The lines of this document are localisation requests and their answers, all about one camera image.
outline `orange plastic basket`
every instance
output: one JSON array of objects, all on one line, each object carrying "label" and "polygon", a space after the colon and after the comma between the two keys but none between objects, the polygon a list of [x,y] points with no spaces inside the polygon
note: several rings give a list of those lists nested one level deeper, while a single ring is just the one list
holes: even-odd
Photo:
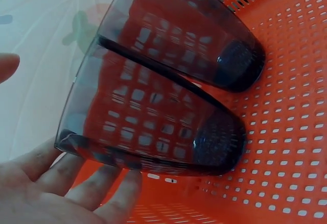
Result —
[{"label": "orange plastic basket", "polygon": [[[325,0],[221,1],[252,29],[268,57],[262,78],[247,92],[202,85],[243,117],[246,154],[222,177],[144,174],[128,222],[326,223]],[[88,161],[76,184],[98,166]]]}]

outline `human hand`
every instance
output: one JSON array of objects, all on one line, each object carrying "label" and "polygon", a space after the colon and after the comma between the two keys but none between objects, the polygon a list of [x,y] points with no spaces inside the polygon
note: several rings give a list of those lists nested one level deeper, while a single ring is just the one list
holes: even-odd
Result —
[{"label": "human hand", "polygon": [[[19,57],[0,55],[0,83],[17,69]],[[141,191],[142,176],[127,173],[109,202],[100,206],[120,169],[103,166],[71,189],[84,159],[61,154],[49,140],[30,153],[0,164],[0,218],[3,224],[125,223]]]}]

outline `white fabric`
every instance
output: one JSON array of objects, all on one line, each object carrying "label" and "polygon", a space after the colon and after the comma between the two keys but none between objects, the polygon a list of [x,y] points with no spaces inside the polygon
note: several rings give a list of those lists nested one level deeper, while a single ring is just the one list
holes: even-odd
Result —
[{"label": "white fabric", "polygon": [[84,55],[81,46],[88,41],[81,45],[74,41],[85,35],[82,24],[80,33],[67,37],[74,32],[73,19],[79,11],[111,2],[0,0],[0,52],[21,56],[17,73],[0,85],[0,161],[21,155],[55,135]]}]

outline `finger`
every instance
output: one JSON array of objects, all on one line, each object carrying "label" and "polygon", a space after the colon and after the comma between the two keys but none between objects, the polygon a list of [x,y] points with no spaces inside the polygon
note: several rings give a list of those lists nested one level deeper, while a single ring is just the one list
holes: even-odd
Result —
[{"label": "finger", "polygon": [[142,187],[142,175],[137,171],[127,173],[117,192],[109,202],[95,210],[107,224],[126,223]]},{"label": "finger", "polygon": [[93,211],[99,207],[106,197],[120,172],[119,168],[109,165],[103,166],[85,182],[70,190],[66,198],[85,209]]},{"label": "finger", "polygon": [[62,153],[54,148],[54,143],[55,140],[52,138],[31,152],[12,160],[12,162],[17,164],[31,181],[35,182]]},{"label": "finger", "polygon": [[72,187],[84,162],[81,157],[66,154],[45,172],[36,184],[44,192],[64,196]]},{"label": "finger", "polygon": [[19,55],[0,53],[0,83],[10,78],[18,69]]}]

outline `tinted plastic cup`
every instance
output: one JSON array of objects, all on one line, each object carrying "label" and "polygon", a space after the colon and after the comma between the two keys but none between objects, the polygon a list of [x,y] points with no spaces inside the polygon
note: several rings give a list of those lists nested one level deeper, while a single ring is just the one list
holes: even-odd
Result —
[{"label": "tinted plastic cup", "polygon": [[55,147],[168,175],[221,175],[246,143],[241,120],[171,69],[97,35],[68,97]]},{"label": "tinted plastic cup", "polygon": [[261,44],[219,0],[114,0],[100,33],[231,92],[248,89],[265,62]]}]

